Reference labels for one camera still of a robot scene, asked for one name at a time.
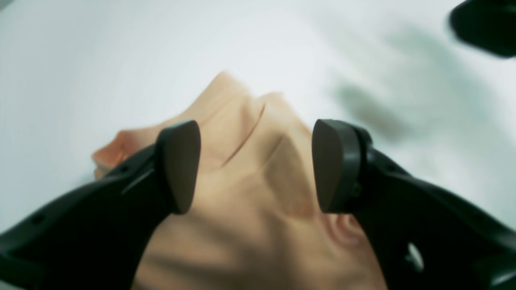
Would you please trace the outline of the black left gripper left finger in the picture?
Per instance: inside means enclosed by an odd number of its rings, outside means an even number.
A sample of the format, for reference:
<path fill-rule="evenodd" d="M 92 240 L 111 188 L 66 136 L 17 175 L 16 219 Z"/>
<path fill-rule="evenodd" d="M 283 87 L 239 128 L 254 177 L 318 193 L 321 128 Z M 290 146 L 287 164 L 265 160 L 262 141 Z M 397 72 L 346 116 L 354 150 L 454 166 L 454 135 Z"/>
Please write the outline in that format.
<path fill-rule="evenodd" d="M 1 235 L 1 280 L 25 290 L 129 290 L 157 226 L 192 205 L 196 121 L 161 130 L 101 180 L 53 200 Z"/>

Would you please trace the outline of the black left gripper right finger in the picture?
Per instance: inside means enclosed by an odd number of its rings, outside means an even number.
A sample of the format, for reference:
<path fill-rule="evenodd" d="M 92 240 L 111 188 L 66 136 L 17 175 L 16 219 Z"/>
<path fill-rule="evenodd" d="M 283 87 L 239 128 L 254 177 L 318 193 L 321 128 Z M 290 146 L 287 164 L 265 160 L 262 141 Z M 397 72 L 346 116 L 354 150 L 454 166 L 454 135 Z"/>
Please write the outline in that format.
<path fill-rule="evenodd" d="M 369 133 L 318 120 L 312 133 L 324 213 L 358 220 L 391 290 L 514 290 L 515 232 L 456 194 L 411 176 Z"/>

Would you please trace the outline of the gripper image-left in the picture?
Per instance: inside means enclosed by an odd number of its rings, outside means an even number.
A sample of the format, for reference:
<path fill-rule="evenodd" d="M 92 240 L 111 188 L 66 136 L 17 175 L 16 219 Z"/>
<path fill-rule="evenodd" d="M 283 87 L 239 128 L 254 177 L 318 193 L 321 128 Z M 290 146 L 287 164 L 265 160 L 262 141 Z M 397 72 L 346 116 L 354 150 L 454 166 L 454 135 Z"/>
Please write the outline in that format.
<path fill-rule="evenodd" d="M 449 24 L 466 44 L 503 58 L 516 55 L 514 0 L 466 0 L 450 12 Z"/>

